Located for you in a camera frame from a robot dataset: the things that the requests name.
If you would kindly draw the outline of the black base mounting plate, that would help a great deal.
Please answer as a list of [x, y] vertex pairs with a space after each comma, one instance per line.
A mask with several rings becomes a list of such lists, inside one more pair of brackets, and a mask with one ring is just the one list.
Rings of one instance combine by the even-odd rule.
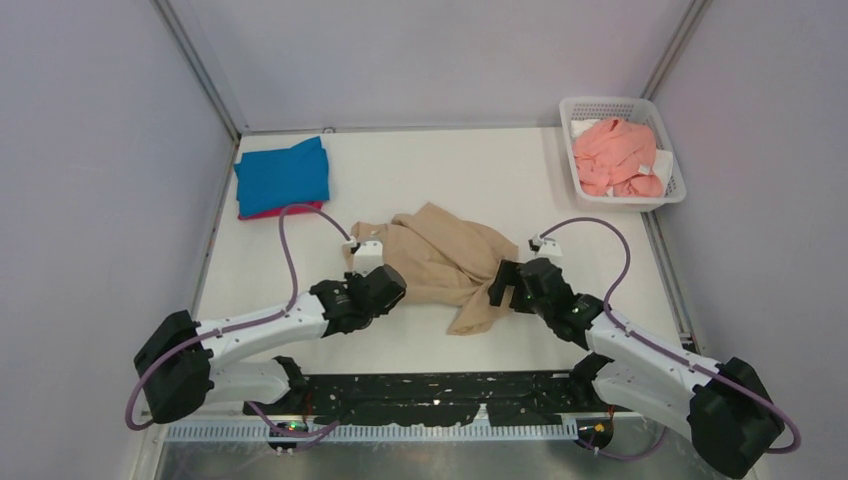
[[313, 375], [298, 409], [343, 425], [403, 427], [465, 426], [482, 413], [496, 426], [547, 426], [609, 410], [568, 370]]

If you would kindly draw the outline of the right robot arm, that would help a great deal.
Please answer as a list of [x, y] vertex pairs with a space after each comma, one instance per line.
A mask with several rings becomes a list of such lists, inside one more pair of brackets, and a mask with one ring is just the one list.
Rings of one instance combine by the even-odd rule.
[[733, 357], [717, 360], [652, 336], [601, 299], [575, 293], [546, 258], [501, 261], [489, 302], [540, 317], [559, 339], [586, 356], [571, 371], [574, 403], [596, 410], [603, 403], [636, 412], [689, 440], [718, 473], [742, 479], [784, 432], [768, 409], [770, 395], [756, 370]]

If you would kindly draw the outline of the pink folded t shirt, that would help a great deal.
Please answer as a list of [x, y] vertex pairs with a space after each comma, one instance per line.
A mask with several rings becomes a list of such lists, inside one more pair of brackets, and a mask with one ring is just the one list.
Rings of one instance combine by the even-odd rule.
[[238, 219], [241, 221], [248, 220], [258, 220], [265, 218], [277, 218], [282, 213], [286, 215], [299, 215], [299, 214], [309, 214], [314, 213], [316, 211], [321, 211], [323, 209], [324, 203], [322, 201], [314, 201], [314, 202], [305, 202], [305, 203], [295, 203], [292, 205], [281, 206], [272, 208], [269, 210], [265, 210], [253, 215], [238, 215]]

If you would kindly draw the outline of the white plastic basket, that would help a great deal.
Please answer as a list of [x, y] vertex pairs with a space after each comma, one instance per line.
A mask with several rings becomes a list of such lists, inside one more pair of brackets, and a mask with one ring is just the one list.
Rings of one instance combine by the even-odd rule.
[[685, 182], [654, 103], [568, 97], [559, 113], [579, 208], [650, 212], [685, 199]]

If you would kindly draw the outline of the beige t shirt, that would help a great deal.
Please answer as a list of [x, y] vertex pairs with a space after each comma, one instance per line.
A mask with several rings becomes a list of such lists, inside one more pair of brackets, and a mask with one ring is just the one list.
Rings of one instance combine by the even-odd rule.
[[459, 309], [447, 328], [449, 335], [485, 333], [508, 315], [506, 307], [490, 304], [488, 289], [501, 262], [516, 261], [519, 249], [497, 230], [427, 203], [416, 213], [397, 214], [387, 223], [357, 222], [351, 236], [383, 244], [384, 263], [407, 284], [405, 303]]

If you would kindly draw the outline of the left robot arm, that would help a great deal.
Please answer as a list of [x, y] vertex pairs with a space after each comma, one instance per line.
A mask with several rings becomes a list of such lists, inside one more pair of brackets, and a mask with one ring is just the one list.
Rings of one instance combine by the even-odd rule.
[[238, 317], [195, 321], [186, 310], [168, 315], [133, 359], [139, 382], [130, 408], [143, 396], [155, 424], [192, 415], [204, 405], [272, 404], [298, 412], [307, 389], [296, 363], [253, 356], [278, 346], [364, 329], [405, 296], [407, 284], [389, 265], [348, 272], [298, 294], [291, 305]]

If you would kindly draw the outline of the blue folded t shirt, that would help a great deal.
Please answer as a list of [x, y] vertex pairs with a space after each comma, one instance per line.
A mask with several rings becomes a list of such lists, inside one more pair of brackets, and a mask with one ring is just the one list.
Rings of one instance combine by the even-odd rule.
[[244, 153], [234, 172], [238, 215], [243, 220], [292, 204], [330, 200], [329, 159], [318, 136], [289, 148]]

